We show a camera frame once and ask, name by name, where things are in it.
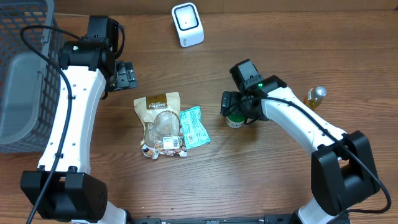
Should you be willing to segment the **teal snack packet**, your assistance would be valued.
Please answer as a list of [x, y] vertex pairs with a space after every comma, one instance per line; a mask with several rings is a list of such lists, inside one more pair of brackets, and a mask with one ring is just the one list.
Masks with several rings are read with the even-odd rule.
[[200, 106], [181, 111], [180, 121], [187, 150], [211, 142], [208, 132], [202, 123]]

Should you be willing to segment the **yellow dish soap bottle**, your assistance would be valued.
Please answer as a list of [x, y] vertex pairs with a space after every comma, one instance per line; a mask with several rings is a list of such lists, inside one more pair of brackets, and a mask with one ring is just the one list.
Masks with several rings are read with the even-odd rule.
[[306, 97], [303, 100], [303, 103], [308, 106], [311, 110], [315, 110], [320, 106], [324, 97], [327, 95], [327, 90], [324, 86], [318, 86], [316, 88], [311, 88]]

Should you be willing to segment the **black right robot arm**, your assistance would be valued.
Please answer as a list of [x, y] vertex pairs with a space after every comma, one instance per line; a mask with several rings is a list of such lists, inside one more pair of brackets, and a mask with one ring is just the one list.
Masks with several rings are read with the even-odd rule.
[[354, 205], [383, 186], [368, 138], [333, 126], [298, 100], [277, 76], [233, 75], [237, 91], [225, 91], [223, 116], [244, 123], [274, 121], [311, 157], [312, 200], [290, 216], [290, 223], [349, 223]]

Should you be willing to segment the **brown snack pouch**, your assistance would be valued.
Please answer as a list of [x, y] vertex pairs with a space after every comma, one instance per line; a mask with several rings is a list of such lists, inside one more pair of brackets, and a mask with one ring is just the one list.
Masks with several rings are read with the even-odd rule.
[[187, 157], [180, 120], [179, 93], [163, 93], [135, 99], [134, 110], [144, 128], [141, 151], [146, 157]]

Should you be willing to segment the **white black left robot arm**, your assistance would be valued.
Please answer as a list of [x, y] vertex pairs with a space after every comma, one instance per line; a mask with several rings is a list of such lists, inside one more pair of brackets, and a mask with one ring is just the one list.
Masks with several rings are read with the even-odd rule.
[[36, 171], [25, 171], [21, 189], [33, 205], [27, 219], [71, 223], [132, 223], [127, 210], [108, 200], [104, 182], [91, 176], [90, 143], [101, 99], [127, 82], [132, 65], [121, 56], [124, 42], [82, 37], [68, 41], [58, 63], [44, 59], [61, 76], [62, 89], [49, 142]]

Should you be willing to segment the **green tissue canister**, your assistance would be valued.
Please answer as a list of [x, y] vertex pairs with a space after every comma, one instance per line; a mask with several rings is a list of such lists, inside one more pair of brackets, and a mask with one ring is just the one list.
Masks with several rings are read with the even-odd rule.
[[231, 128], [240, 128], [244, 124], [245, 117], [230, 114], [225, 117], [226, 124]]

